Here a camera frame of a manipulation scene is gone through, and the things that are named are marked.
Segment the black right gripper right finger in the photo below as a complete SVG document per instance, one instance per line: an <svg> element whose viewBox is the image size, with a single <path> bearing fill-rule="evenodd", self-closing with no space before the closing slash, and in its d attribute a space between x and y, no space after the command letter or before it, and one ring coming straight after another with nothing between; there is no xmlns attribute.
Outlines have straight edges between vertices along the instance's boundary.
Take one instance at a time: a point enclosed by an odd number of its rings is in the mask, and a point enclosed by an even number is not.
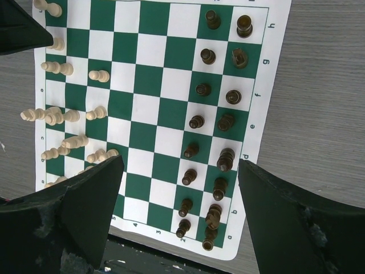
<svg viewBox="0 0 365 274"><path fill-rule="evenodd" d="M240 160L239 187L261 273L363 273L364 209Z"/></svg>

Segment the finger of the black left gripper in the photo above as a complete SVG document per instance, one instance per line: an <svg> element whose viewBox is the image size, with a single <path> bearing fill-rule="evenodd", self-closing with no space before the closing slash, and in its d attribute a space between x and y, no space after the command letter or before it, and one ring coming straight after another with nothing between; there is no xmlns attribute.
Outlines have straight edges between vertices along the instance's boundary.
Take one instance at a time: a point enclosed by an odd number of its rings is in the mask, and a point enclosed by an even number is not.
<svg viewBox="0 0 365 274"><path fill-rule="evenodd" d="M13 0L1 1L1 55L51 46L52 35Z"/></svg>

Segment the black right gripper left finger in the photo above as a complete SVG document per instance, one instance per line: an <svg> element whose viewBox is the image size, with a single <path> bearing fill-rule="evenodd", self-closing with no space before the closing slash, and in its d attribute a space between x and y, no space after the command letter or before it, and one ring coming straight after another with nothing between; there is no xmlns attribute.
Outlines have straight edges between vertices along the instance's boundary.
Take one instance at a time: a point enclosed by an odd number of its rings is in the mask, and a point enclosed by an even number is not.
<svg viewBox="0 0 365 274"><path fill-rule="evenodd" d="M123 158L114 156L41 191L1 199L1 272L98 269L123 171Z"/></svg>

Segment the dark pawn chess piece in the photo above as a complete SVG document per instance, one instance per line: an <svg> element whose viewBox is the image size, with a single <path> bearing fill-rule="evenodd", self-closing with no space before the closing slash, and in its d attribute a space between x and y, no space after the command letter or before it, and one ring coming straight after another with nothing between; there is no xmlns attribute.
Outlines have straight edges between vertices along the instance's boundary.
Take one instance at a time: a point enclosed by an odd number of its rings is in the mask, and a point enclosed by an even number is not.
<svg viewBox="0 0 365 274"><path fill-rule="evenodd" d="M189 127L192 129L200 128L204 125L205 119L201 115L195 115L189 121Z"/></svg>

